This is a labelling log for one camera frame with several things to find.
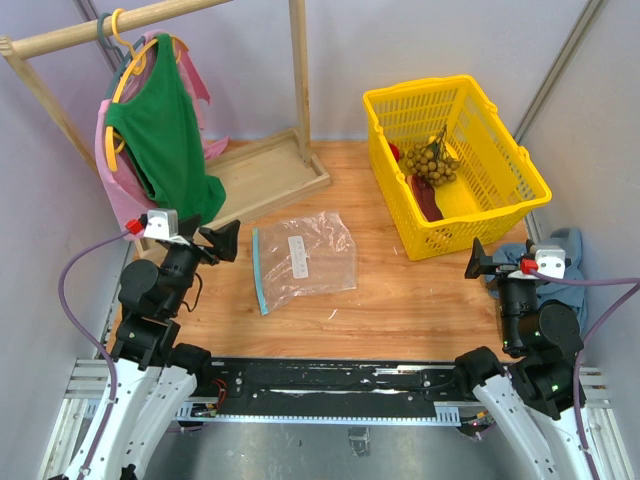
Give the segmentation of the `longan fruit bunch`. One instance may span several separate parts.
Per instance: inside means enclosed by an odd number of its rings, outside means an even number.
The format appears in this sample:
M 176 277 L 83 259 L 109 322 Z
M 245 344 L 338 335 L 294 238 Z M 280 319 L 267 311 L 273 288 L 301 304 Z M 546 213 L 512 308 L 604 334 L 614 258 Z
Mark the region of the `longan fruit bunch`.
M 402 150 L 398 163 L 406 173 L 420 176 L 434 187 L 456 182 L 461 160 L 447 142 L 447 134 L 448 128 L 444 125 L 426 141 Z

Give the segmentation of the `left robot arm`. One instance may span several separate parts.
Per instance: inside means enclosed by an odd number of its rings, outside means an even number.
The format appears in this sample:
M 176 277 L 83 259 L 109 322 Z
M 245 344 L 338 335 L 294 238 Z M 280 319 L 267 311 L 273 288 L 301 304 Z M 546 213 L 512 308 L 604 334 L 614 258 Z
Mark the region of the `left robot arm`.
M 201 265 L 237 257 L 241 223 L 203 227 L 200 215 L 184 220 L 172 209 L 152 209 L 125 224 L 121 238 L 142 235 L 166 250 L 161 263 L 139 259 L 120 275 L 121 321 L 106 349 L 72 313 L 65 281 L 58 281 L 61 306 L 74 326 L 105 360 L 108 375 L 83 443 L 62 473 L 64 479 L 141 479 L 179 408 L 191 396 L 216 388 L 222 404 L 229 388 L 212 370 L 209 351 L 177 343 L 176 321 L 192 287 L 203 281 Z

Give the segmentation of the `toy steak slice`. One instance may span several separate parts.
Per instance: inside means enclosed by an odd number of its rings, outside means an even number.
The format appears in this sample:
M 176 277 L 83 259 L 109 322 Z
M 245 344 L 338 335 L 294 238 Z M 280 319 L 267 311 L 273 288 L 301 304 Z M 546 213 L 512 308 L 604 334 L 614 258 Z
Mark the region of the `toy steak slice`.
M 417 175 L 407 176 L 406 182 L 424 218 L 428 222 L 443 220 L 444 216 L 436 203 L 433 186 Z

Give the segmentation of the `clear zip top bag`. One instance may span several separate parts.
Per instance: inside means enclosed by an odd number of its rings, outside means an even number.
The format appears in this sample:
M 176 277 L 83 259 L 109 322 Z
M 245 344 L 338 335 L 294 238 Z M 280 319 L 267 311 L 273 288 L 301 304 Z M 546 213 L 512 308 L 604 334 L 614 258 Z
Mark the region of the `clear zip top bag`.
M 337 212 L 254 228 L 251 240 L 254 285 L 263 316 L 296 297 L 357 286 L 356 244 Z

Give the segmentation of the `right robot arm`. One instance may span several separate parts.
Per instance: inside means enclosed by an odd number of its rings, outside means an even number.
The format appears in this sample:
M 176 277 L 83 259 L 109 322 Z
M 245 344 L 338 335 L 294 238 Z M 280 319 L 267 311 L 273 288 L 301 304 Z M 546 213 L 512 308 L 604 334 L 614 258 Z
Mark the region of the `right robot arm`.
M 612 479 L 623 465 L 598 447 L 589 424 L 579 370 L 587 338 L 576 312 L 538 296 L 547 284 L 587 286 L 568 277 L 573 263 L 563 245 L 533 242 L 517 259 L 497 261 L 475 239 L 465 270 L 468 279 L 489 276 L 502 350 L 514 362 L 505 366 L 491 349 L 476 348 L 456 358 L 453 387 L 488 411 L 528 479 Z

